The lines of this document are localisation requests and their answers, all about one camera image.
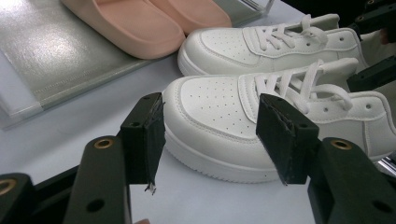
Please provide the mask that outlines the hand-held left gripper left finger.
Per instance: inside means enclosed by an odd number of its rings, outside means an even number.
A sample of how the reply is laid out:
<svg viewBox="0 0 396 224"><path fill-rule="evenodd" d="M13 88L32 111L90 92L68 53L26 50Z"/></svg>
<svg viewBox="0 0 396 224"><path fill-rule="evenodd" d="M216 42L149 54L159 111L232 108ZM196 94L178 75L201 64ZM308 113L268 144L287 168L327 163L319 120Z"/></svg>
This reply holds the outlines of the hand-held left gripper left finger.
<svg viewBox="0 0 396 224"><path fill-rule="evenodd" d="M130 187L156 190L164 144L163 96L155 92L137 102L117 134L85 146L64 224L133 224Z"/></svg>

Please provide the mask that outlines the pink slipper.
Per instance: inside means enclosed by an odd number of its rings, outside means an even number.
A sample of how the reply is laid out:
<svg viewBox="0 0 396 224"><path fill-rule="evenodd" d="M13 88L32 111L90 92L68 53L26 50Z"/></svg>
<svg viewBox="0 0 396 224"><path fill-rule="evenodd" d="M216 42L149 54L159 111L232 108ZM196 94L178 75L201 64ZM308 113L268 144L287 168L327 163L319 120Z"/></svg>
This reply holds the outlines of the pink slipper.
<svg viewBox="0 0 396 224"><path fill-rule="evenodd" d="M144 60L177 51L182 28L149 0L61 0L76 16L126 53Z"/></svg>
<svg viewBox="0 0 396 224"><path fill-rule="evenodd" d="M149 0L176 21L186 35L194 30L231 27L229 15L213 0Z"/></svg>

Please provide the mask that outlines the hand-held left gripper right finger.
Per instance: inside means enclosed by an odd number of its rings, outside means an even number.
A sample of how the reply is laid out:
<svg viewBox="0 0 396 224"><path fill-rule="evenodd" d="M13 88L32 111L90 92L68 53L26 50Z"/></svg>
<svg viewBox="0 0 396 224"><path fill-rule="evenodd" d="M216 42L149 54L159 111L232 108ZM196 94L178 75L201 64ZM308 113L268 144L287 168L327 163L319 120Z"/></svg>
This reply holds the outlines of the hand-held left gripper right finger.
<svg viewBox="0 0 396 224"><path fill-rule="evenodd" d="M307 184L316 224L396 224L396 186L362 150L319 127L290 103L263 93L256 134L285 185Z"/></svg>

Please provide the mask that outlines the white sneaker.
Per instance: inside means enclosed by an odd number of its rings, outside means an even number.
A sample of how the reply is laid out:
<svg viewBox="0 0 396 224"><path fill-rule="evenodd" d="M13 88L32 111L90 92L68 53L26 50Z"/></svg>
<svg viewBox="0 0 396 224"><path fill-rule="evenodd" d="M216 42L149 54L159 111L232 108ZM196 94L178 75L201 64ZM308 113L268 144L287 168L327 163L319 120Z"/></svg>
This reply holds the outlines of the white sneaker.
<svg viewBox="0 0 396 224"><path fill-rule="evenodd" d="M355 58L366 68L358 35L338 22L336 14L306 15L297 23L196 30L178 52L178 67L185 76L243 75Z"/></svg>
<svg viewBox="0 0 396 224"><path fill-rule="evenodd" d="M344 58L271 73L179 78L163 93L165 146L191 169L220 180L276 180L256 134L259 97L267 93L317 124L320 138L346 139L378 161L396 150L396 91L350 91L347 78L357 67L357 59Z"/></svg>

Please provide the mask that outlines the silver metal shoe rack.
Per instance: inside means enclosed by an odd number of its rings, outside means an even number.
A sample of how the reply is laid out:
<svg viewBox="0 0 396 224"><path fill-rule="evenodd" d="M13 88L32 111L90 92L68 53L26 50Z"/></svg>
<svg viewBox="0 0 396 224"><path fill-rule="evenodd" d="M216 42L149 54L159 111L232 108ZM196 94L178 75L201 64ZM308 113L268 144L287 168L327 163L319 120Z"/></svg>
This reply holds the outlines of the silver metal shoe rack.
<svg viewBox="0 0 396 224"><path fill-rule="evenodd" d="M231 27L271 8L252 0L213 1ZM118 48L61 0L0 0L0 129L151 61Z"/></svg>

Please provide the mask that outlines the pale blue table mat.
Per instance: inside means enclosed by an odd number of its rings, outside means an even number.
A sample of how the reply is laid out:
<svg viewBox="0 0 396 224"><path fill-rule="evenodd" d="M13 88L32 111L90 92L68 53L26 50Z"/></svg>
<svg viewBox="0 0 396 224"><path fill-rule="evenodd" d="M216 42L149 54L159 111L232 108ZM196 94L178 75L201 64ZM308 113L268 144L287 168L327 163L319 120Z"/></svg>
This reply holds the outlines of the pale blue table mat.
<svg viewBox="0 0 396 224"><path fill-rule="evenodd" d="M169 56L0 130L0 174L40 183L80 163L92 139L114 135L140 97L180 76ZM132 218L151 224L315 224L307 188L236 184L201 175L164 152L150 193L133 185Z"/></svg>

